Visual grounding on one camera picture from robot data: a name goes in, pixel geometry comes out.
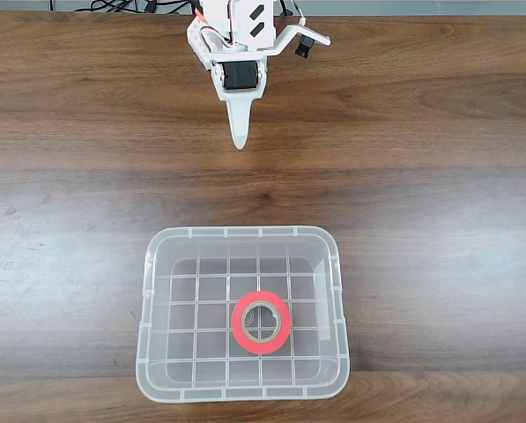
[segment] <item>plastic container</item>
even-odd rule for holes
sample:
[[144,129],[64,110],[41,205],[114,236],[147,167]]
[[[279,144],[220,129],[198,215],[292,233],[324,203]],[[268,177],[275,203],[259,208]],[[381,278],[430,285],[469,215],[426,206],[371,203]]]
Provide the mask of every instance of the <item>plastic container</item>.
[[[290,337],[268,355],[232,333],[233,307],[254,291],[277,294],[292,316]],[[137,383],[153,401],[326,398],[346,384],[339,256],[320,227],[165,229],[147,249],[143,295]],[[274,331],[267,311],[249,318],[256,338]]]

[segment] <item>wood grain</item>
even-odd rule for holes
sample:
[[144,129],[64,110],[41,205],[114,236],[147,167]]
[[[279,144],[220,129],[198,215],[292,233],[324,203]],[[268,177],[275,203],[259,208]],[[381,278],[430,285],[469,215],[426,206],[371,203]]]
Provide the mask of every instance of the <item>wood grain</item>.
[[[242,152],[187,23],[0,12],[0,421],[526,422],[526,18],[311,18]],[[151,237],[291,224],[337,239],[347,387],[144,398]]]

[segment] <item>wooden table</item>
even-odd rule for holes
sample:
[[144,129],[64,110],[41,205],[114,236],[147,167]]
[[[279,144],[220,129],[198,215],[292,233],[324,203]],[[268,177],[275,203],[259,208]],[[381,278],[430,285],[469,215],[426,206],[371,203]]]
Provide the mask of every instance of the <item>wooden table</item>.
[[[0,421],[526,422],[526,18],[310,18],[241,152],[188,22],[0,12]],[[152,236],[292,224],[337,239],[345,389],[146,399]]]

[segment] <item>cable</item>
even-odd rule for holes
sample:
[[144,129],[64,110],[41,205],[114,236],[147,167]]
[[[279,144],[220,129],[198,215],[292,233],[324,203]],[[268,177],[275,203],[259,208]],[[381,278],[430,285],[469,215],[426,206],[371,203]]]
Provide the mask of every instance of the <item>cable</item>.
[[293,6],[296,8],[296,11],[300,14],[300,25],[304,26],[306,24],[306,17],[304,16],[304,13],[301,11],[301,8],[296,3],[296,0],[290,0],[293,4]]
[[206,39],[204,38],[204,35],[202,34],[202,32],[204,30],[208,30],[211,33],[216,34],[218,36],[218,38],[221,40],[221,42],[223,43],[225,48],[233,47],[233,45],[229,43],[229,40],[226,37],[224,37],[221,33],[219,33],[219,31],[216,28],[214,28],[213,26],[202,26],[200,28],[200,38],[202,38],[202,41],[204,42],[204,45],[206,46],[206,48],[208,49],[209,52],[211,52],[211,48],[208,45],[208,43],[206,42]]
[[206,18],[204,17],[202,12],[200,11],[200,9],[198,9],[197,7],[194,8],[194,14],[196,16],[198,16],[198,19],[200,19],[201,22],[204,22],[205,24],[208,23],[208,21],[206,20]]
[[188,0],[173,0],[171,2],[157,2],[158,6],[170,6],[171,4],[188,3]]
[[129,9],[125,7],[126,5],[129,5],[133,0],[94,0],[92,3],[90,3],[90,7],[83,8],[83,9],[76,9],[75,11],[101,11],[102,9],[106,9],[109,7],[110,9],[107,12],[120,12],[120,11],[127,11],[130,13],[143,13],[142,11],[138,11],[137,9]]
[[292,16],[293,15],[292,11],[289,11],[288,9],[286,9],[286,3],[284,0],[280,0],[280,6],[282,7],[282,13],[280,14],[280,16]]
[[229,39],[231,40],[232,45],[235,43],[234,36],[233,36],[233,18],[232,18],[232,9],[231,9],[231,2],[233,0],[228,0],[227,2],[227,17],[229,18]]
[[200,4],[200,0],[189,0],[189,1],[190,1],[190,8],[192,9],[192,13],[196,14],[196,9],[198,9],[200,13],[204,13],[204,8]]
[[186,6],[188,3],[189,3],[189,1],[188,1],[188,0],[185,0],[180,6],[175,7],[175,8],[172,9],[171,11],[168,11],[168,12],[166,13],[166,15],[172,15],[173,13],[176,13],[177,11],[179,11],[180,9],[182,9],[184,6]]
[[155,11],[157,11],[157,0],[147,0],[147,4],[145,5],[143,11],[145,13],[154,13]]

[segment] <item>white plastic part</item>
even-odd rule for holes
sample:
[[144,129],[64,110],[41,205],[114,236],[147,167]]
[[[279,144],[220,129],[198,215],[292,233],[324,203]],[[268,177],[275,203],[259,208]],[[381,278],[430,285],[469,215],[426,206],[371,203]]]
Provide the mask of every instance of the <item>white plastic part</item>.
[[227,117],[233,143],[241,150],[247,143],[248,126],[251,116],[251,104],[253,100],[263,97],[266,86],[266,58],[257,61],[259,82],[256,88],[250,90],[227,91],[223,86],[223,68],[217,64],[211,68],[211,79],[218,92],[220,100],[227,105]]
[[[306,35],[317,44],[329,46],[330,39],[300,25],[289,25],[276,38],[273,23],[272,0],[209,0],[202,1],[207,24],[198,17],[190,24],[187,36],[189,44],[204,65],[211,71],[211,78],[219,99],[226,102],[227,115],[233,136],[233,143],[242,149],[247,143],[250,111],[253,100],[263,96],[267,79],[266,58],[279,55],[296,35]],[[231,21],[228,18],[231,8]],[[211,26],[221,37],[233,39],[232,47],[225,45],[220,37],[213,36]],[[220,63],[255,61],[259,71],[256,88],[247,90],[226,90]]]

